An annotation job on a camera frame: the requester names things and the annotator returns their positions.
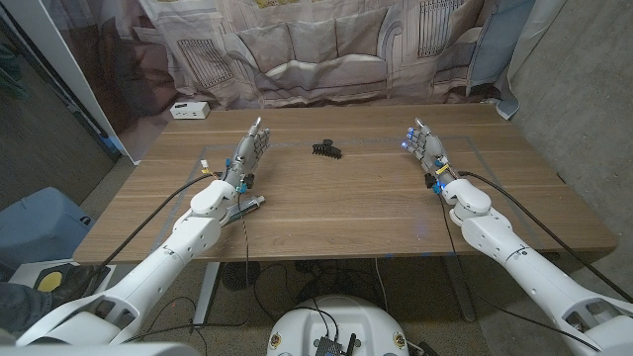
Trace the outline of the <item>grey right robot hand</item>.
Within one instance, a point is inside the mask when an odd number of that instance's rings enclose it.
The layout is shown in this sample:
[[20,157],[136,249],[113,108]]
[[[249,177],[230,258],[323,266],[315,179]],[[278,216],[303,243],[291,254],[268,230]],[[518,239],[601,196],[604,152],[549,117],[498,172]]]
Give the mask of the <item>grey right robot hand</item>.
[[424,184],[435,194],[440,194],[447,184],[456,180],[441,140],[420,118],[407,129],[402,148],[419,161],[424,171]]

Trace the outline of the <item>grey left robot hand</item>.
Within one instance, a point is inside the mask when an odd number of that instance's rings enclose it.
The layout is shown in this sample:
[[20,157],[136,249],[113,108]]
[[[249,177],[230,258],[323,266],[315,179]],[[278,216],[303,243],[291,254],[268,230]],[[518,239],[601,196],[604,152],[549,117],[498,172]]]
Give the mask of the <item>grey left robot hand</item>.
[[224,176],[224,181],[237,187],[247,175],[253,174],[269,145],[270,130],[262,129],[258,117],[234,150]]

